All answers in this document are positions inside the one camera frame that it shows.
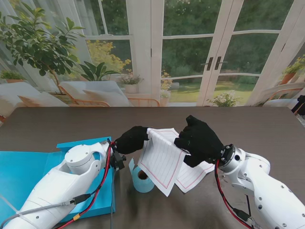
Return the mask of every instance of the blue folder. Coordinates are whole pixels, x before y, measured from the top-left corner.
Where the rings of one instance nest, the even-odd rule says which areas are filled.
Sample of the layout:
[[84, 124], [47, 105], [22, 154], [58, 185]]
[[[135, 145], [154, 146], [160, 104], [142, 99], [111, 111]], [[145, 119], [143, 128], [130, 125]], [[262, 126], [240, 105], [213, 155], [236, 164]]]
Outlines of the blue folder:
[[[46, 175], [51, 168], [60, 164], [66, 152], [74, 146], [85, 144], [92, 145], [110, 139], [110, 137], [88, 139], [77, 142], [61, 143], [57, 145], [60, 152], [15, 152], [0, 151], [0, 194], [4, 196], [17, 210], [29, 196], [35, 185]], [[96, 189], [102, 180], [104, 170], [94, 179], [87, 193]], [[110, 213], [112, 202], [112, 176], [113, 168], [108, 172], [106, 180], [100, 189], [98, 197], [90, 210], [82, 218]], [[78, 204], [62, 222], [68, 221], [73, 216], [83, 211], [91, 202], [92, 197]], [[115, 198], [113, 197], [113, 212], [115, 211]], [[0, 198], [0, 223], [15, 212]]]

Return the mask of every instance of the wire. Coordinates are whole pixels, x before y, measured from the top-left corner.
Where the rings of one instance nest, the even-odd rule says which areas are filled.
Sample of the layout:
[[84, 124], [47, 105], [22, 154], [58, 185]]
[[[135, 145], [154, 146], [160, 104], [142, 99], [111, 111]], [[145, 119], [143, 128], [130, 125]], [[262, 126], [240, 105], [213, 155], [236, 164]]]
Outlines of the wire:
[[215, 164], [214, 175], [215, 175], [215, 179], [216, 179], [216, 183], [217, 183], [218, 190], [219, 190], [220, 195], [222, 196], [222, 198], [223, 198], [223, 200], [224, 200], [224, 204], [226, 205], [226, 207], [228, 208], [229, 212], [233, 215], [233, 217], [234, 217], [237, 221], [239, 221], [239, 222], [240, 222], [241, 224], [243, 224], [245, 227], [247, 227], [247, 228], [249, 228], [249, 229], [252, 229], [245, 221], [241, 220], [240, 218], [238, 218], [238, 217], [233, 213], [233, 211], [231, 210], [231, 208], [232, 208], [232, 209], [234, 209], [234, 208], [230, 205], [230, 203], [227, 201], [227, 199], [226, 199], [225, 196], [224, 196], [224, 193], [223, 193], [223, 191], [222, 191], [222, 189], [221, 189], [220, 181], [219, 181], [219, 178], [218, 178], [218, 171], [217, 171], [217, 169], [218, 169], [218, 166], [219, 166], [219, 161], [220, 161], [220, 160], [218, 159], [217, 162], [216, 162], [216, 164]]
[[27, 210], [27, 211], [23, 211], [23, 212], [20, 212], [19, 214], [15, 214], [15, 215], [12, 215], [11, 217], [7, 218], [6, 220], [4, 220], [2, 222], [2, 224], [0, 225], [0, 229], [2, 229], [4, 227], [4, 224], [14, 218], [17, 218], [19, 217], [20, 215], [27, 215], [27, 214], [30, 214], [30, 213], [34, 213], [34, 212], [37, 212], [37, 211], [41, 211], [41, 210], [45, 210], [45, 209], [49, 209], [49, 208], [55, 208], [55, 207], [60, 207], [60, 206], [67, 206], [67, 205], [70, 205], [71, 204], [71, 201], [66, 201], [66, 202], [62, 202], [62, 203], [59, 203], [59, 204], [52, 204], [52, 205], [48, 205], [48, 206], [44, 206], [44, 207], [40, 207], [40, 208], [35, 208], [35, 209], [30, 209], [30, 210]]
[[247, 204], [248, 204], [249, 216], [251, 216], [251, 208], [250, 208], [250, 201], [249, 201], [249, 197], [248, 197], [248, 195], [246, 195], [246, 197], [247, 197]]
[[116, 173], [116, 170], [114, 170], [114, 173], [113, 173], [113, 178], [112, 178], [112, 184], [111, 184], [111, 194], [112, 194], [112, 198], [111, 198], [111, 213], [110, 213], [110, 229], [112, 229], [112, 213], [113, 213], [113, 195], [115, 195], [114, 193], [114, 178], [115, 178], [115, 173]]
[[94, 204], [98, 194], [99, 194], [99, 191], [101, 189], [101, 187], [103, 186], [105, 180], [106, 180], [106, 177], [107, 177], [107, 174], [108, 174], [108, 170], [109, 170], [109, 165], [110, 165], [110, 157], [111, 157], [111, 147], [114, 145], [114, 142], [110, 142], [109, 145], [108, 145], [108, 148], [107, 148], [107, 156], [106, 156], [106, 166], [105, 166], [105, 171], [104, 171], [104, 175], [103, 175], [103, 178], [102, 178], [102, 181], [101, 183], [97, 186], [97, 188], [90, 194], [90, 195], [93, 195], [93, 199], [91, 201], [91, 203], [89, 204], [89, 206], [83, 210], [81, 213], [77, 214], [76, 216], [74, 216], [71, 220], [69, 220], [67, 223], [65, 223], [64, 225], [56, 228], [56, 229], [62, 229], [66, 226], [68, 226], [69, 224], [73, 223], [74, 221], [78, 220], [83, 214], [85, 214], [91, 207], [92, 205]]

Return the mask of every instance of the dark brown table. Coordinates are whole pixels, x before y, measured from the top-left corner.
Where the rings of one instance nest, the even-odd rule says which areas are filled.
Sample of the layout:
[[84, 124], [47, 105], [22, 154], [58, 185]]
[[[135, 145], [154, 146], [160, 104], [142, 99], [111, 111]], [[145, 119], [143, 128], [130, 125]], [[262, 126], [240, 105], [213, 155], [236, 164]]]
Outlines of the dark brown table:
[[[188, 115], [206, 121], [224, 144], [233, 143], [271, 163], [270, 175], [287, 184], [305, 202], [305, 130], [288, 108], [18, 108], [0, 127], [0, 150], [56, 151], [57, 143], [111, 136], [118, 138], [134, 125], [171, 128], [180, 132]], [[140, 151], [127, 156], [117, 173], [115, 229], [237, 229], [244, 228], [226, 210], [213, 174], [187, 194], [177, 186], [167, 198], [158, 188], [137, 192], [128, 170]], [[221, 181], [233, 206], [247, 210], [245, 195]], [[252, 204], [256, 221], [264, 226]], [[110, 228], [110, 215], [81, 219], [68, 229]]]

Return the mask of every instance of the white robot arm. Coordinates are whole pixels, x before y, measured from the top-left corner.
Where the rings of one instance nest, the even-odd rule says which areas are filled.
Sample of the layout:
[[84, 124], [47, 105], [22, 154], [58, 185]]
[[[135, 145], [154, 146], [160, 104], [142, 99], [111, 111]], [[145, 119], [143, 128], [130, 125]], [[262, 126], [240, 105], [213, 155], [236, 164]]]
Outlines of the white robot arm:
[[[5, 229], [51, 229], [76, 205], [74, 197], [85, 194], [101, 168], [105, 167], [108, 142], [71, 148], [65, 159], [52, 168], [35, 186], [20, 212], [65, 202], [67, 205], [40, 210], [12, 219]], [[100, 159], [94, 159], [98, 152]]]
[[232, 147], [219, 167], [232, 186], [254, 197], [256, 209], [270, 229], [305, 229], [305, 206], [282, 182], [270, 177], [263, 157]]

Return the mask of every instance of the white paper sheet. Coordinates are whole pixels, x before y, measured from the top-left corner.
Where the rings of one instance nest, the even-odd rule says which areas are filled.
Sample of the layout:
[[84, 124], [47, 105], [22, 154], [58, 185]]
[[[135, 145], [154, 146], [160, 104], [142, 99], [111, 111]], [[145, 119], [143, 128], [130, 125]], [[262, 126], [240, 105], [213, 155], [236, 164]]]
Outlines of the white paper sheet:
[[212, 172], [214, 168], [215, 165], [209, 164], [205, 161], [194, 168], [189, 167], [183, 162], [175, 183], [182, 192], [186, 193], [198, 185], [205, 175]]
[[175, 129], [147, 129], [138, 166], [166, 196], [177, 179], [186, 152], [173, 143], [179, 134]]

